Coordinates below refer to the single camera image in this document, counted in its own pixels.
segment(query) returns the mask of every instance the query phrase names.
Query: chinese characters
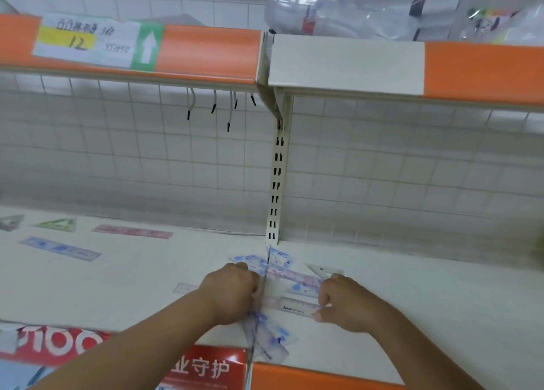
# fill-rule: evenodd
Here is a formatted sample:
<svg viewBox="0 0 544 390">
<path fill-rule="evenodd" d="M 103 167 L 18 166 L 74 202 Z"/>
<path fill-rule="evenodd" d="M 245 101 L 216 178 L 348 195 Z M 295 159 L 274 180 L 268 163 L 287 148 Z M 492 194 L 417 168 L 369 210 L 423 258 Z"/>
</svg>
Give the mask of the chinese characters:
<svg viewBox="0 0 544 390">
<path fill-rule="evenodd" d="M 97 34 L 96 31 L 98 30 L 99 26 L 98 23 L 84 23 L 80 22 L 78 20 L 73 19 L 59 19 L 57 22 L 57 29 L 60 30 L 67 30 L 70 32 L 77 32 L 77 33 L 90 33 L 91 35 Z M 101 28 L 99 34 L 101 36 L 112 36 L 115 32 L 115 29 L 112 25 L 105 26 Z"/>
<path fill-rule="evenodd" d="M 172 371 L 175 373 L 188 374 L 189 371 L 187 370 L 187 368 L 189 365 L 189 361 L 190 360 L 185 360 L 185 356 L 182 356 L 181 360 L 176 363 Z M 212 364 L 211 374 L 209 374 L 209 361 L 204 360 L 202 357 L 199 357 L 198 359 L 192 360 L 191 367 L 193 367 L 194 371 L 198 374 L 199 377 L 205 377 L 206 372 L 208 372 L 208 375 L 210 375 L 212 379 L 219 379 L 222 373 L 228 373 L 230 365 L 225 360 L 223 360 L 222 362 L 218 362 L 218 360 L 215 359 Z"/>
</svg>

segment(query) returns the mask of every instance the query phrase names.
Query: orange shelf strip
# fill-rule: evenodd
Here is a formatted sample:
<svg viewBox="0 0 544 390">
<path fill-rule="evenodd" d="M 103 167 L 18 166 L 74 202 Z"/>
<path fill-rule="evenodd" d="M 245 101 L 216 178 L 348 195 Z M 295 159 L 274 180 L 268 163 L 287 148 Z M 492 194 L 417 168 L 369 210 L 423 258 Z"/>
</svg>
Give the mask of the orange shelf strip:
<svg viewBox="0 0 544 390">
<path fill-rule="evenodd" d="M 0 66 L 39 73 L 69 71 L 225 84 L 256 83 L 262 32 L 249 29 L 166 25 L 155 72 L 95 67 L 32 56 L 41 19 L 0 14 Z"/>
<path fill-rule="evenodd" d="M 544 48 L 425 43 L 425 98 L 544 105 Z"/>
<path fill-rule="evenodd" d="M 303 370 L 293 367 L 277 366 L 268 363 L 254 363 L 251 373 L 251 388 L 258 390 L 404 390 L 404 386 L 356 379 Z"/>
</svg>

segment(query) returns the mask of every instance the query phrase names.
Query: white shelf surface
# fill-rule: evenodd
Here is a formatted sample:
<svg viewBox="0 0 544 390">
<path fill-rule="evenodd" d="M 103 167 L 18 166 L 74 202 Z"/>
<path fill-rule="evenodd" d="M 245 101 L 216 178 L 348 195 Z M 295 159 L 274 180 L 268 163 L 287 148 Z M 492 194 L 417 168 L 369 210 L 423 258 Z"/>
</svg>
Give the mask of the white shelf surface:
<svg viewBox="0 0 544 390">
<path fill-rule="evenodd" d="M 121 331 L 179 296 L 179 282 L 199 284 L 229 256 L 265 255 L 262 236 L 222 235 L 127 221 L 78 217 L 66 233 L 31 225 L 66 217 L 0 207 L 0 217 L 25 214 L 21 227 L 0 231 L 0 319 Z M 101 223 L 174 232 L 170 240 L 93 233 Z M 85 262 L 19 244 L 29 236 L 101 252 Z M 407 314 L 487 390 L 539 389 L 544 382 L 544 274 L 529 270 L 411 257 L 371 247 L 283 241 L 304 263 L 340 268 Z M 291 283 L 267 279 L 265 293 L 280 296 Z M 367 334 L 278 310 L 264 310 L 299 337 L 286 346 L 286 366 L 400 383 L 391 361 Z M 239 325 L 219 327 L 199 344 L 246 347 Z"/>
<path fill-rule="evenodd" d="M 280 242 L 304 263 L 343 269 L 394 304 L 487 390 L 540 389 L 544 382 L 544 274 L 450 260 L 394 255 L 338 244 Z M 268 277 L 266 295 L 293 283 Z M 307 299 L 296 295 L 291 298 Z M 391 361 L 368 334 L 279 310 L 264 310 L 299 337 L 284 365 L 401 383 Z"/>
<path fill-rule="evenodd" d="M 66 215 L 0 207 L 25 214 L 19 229 L 0 231 L 0 319 L 28 324 L 121 331 L 170 304 L 180 282 L 200 284 L 228 257 L 266 254 L 263 236 L 214 234 L 173 226 L 82 217 L 74 233 L 32 225 Z M 169 240 L 91 232 L 99 224 L 174 232 Z M 102 256 L 86 262 L 22 244 L 30 236 Z M 198 344 L 247 347 L 239 324 L 220 326 Z"/>
</svg>

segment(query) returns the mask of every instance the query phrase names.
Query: yellow price label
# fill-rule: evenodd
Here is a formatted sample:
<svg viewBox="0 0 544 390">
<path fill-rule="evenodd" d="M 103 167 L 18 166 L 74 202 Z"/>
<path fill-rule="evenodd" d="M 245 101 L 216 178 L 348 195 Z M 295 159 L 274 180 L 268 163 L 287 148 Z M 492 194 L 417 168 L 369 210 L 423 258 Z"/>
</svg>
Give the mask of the yellow price label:
<svg viewBox="0 0 544 390">
<path fill-rule="evenodd" d="M 62 46 L 77 50 L 89 50 L 95 47 L 96 36 L 92 33 L 72 32 L 56 27 L 40 26 L 37 41 L 46 45 Z"/>
</svg>

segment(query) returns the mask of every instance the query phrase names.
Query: hand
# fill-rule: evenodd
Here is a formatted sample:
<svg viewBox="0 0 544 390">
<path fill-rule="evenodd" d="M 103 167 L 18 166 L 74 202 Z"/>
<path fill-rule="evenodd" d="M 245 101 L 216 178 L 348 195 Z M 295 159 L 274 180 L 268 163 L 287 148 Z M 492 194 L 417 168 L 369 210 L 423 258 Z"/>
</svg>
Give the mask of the hand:
<svg viewBox="0 0 544 390">
<path fill-rule="evenodd" d="M 319 323 L 333 323 L 344 330 L 372 332 L 393 307 L 353 279 L 333 274 L 321 284 L 319 305 L 314 314 Z"/>
<path fill-rule="evenodd" d="M 248 312 L 259 281 L 259 274 L 249 271 L 248 264 L 228 263 L 204 277 L 197 291 L 212 306 L 216 325 L 232 324 Z"/>
</svg>

